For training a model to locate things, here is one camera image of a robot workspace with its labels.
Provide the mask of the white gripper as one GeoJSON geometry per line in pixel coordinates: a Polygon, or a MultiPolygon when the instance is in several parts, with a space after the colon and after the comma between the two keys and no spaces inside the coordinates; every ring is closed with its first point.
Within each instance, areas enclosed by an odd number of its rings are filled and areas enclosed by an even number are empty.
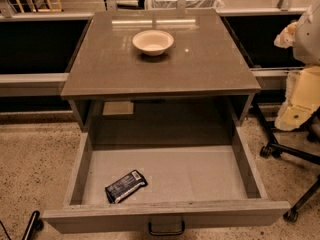
{"type": "MultiPolygon", "coordinates": [[[[295,43],[296,22],[287,25],[275,38],[274,45],[289,48],[295,43]]],[[[275,127],[281,131],[298,129],[320,107],[320,67],[304,68],[296,76],[292,96],[284,102],[275,119],[275,127]]]]}

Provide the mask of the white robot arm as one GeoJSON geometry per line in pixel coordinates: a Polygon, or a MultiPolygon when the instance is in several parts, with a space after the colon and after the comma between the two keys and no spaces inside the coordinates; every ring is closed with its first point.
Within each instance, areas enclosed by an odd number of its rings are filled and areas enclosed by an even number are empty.
{"type": "Polygon", "coordinates": [[[288,74],[286,100],[275,120],[277,129],[292,131],[320,107],[320,0],[313,1],[297,22],[287,25],[274,45],[292,47],[294,58],[305,64],[298,73],[288,74]]]}

